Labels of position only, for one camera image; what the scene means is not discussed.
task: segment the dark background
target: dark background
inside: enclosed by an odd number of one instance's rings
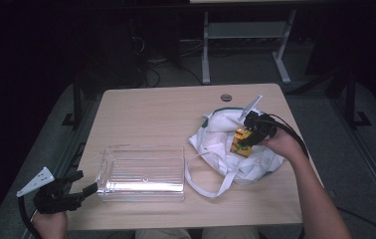
[[[51,1],[0,1],[0,204],[50,110],[76,76],[88,98],[105,89],[137,87],[143,78],[137,69],[148,56],[133,54],[131,36],[144,37],[147,47],[175,64],[180,64],[179,38],[202,36],[201,12],[160,17],[143,13],[134,22],[133,12],[61,6]],[[351,69],[376,97],[376,4],[310,9],[298,10],[290,37],[299,43],[314,41],[308,72]],[[240,15],[221,11],[215,16],[228,20]],[[103,77],[96,79],[93,72]]]

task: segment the white cloth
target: white cloth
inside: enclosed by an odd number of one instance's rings
[[[232,181],[239,184],[257,182],[282,165],[283,157],[265,146],[254,145],[248,158],[230,152],[237,127],[244,125],[242,120],[238,120],[241,113],[242,109],[219,109],[206,115],[206,122],[196,134],[188,138],[198,155],[225,176],[218,192],[206,191],[194,183],[189,171],[190,161],[199,156],[188,160],[185,166],[185,178],[203,196],[212,198],[220,196],[229,189]]]

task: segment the wooden table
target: wooden table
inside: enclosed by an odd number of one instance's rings
[[[225,103],[222,94],[232,96]],[[188,137],[204,122],[202,115],[222,107],[244,107],[263,95],[258,108],[297,125],[278,85],[231,85],[162,89],[113,90],[104,93],[79,170],[84,178],[72,192],[95,181],[104,149],[111,144],[181,144],[185,160],[197,153]],[[193,178],[205,189],[218,190],[222,176],[203,160],[190,166]],[[70,230],[195,228],[227,225],[301,223],[295,177],[285,161],[274,173],[251,185],[233,183],[217,199],[206,198],[185,183],[182,202],[103,202],[88,197],[69,213]]]

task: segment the forearm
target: forearm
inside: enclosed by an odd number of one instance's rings
[[[308,238],[351,238],[343,219],[305,156],[290,160],[296,176],[305,234]]]

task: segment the black wire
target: black wire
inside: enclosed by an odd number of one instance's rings
[[[197,75],[195,75],[195,73],[193,73],[191,70],[189,70],[189,69],[187,69],[187,68],[185,68],[185,67],[181,67],[181,68],[182,68],[183,70],[185,70],[185,71],[191,73],[191,75],[194,76],[195,79],[197,79],[198,83],[199,83],[200,85],[203,85],[203,82],[197,77]]]
[[[302,138],[300,138],[300,136],[292,129],[292,127],[289,124],[284,125],[283,123],[280,123],[278,121],[270,121],[270,120],[263,120],[263,119],[260,119],[259,122],[272,124],[286,131],[291,137],[293,137],[293,139],[297,141],[297,143],[299,143],[299,146],[302,149],[303,153],[305,154],[306,158],[309,159],[309,154],[308,154],[308,150],[306,149],[305,143],[303,142]]]
[[[373,221],[371,221],[371,220],[368,220],[368,219],[366,219],[366,218],[364,218],[364,217],[362,217],[362,216],[360,216],[360,215],[358,215],[358,214],[356,214],[356,213],[354,213],[354,212],[348,211],[348,210],[346,210],[346,209],[344,209],[344,208],[337,207],[337,206],[336,206],[336,208],[337,208],[339,211],[342,211],[342,212],[345,212],[345,213],[347,213],[347,214],[349,214],[349,215],[352,215],[352,216],[354,216],[354,217],[357,217],[357,218],[359,218],[359,219],[361,219],[361,220],[367,222],[368,224],[371,224],[372,226],[376,227],[376,223],[373,222]]]
[[[18,206],[20,208],[20,215],[21,219],[23,219],[24,224],[26,225],[27,229],[33,234],[37,239],[42,239],[39,232],[34,227],[33,223],[31,223],[30,218],[27,215],[24,196],[18,197]]]
[[[151,68],[146,69],[146,71],[153,72],[154,74],[157,75],[157,82],[156,82],[156,84],[154,84],[153,86],[151,86],[151,88],[157,87],[159,85],[159,83],[160,83],[160,80],[161,80],[160,74],[157,71],[155,71],[155,70],[153,70]],[[150,87],[150,84],[148,83],[148,79],[147,78],[145,78],[145,84],[146,84],[146,86],[148,88]]]

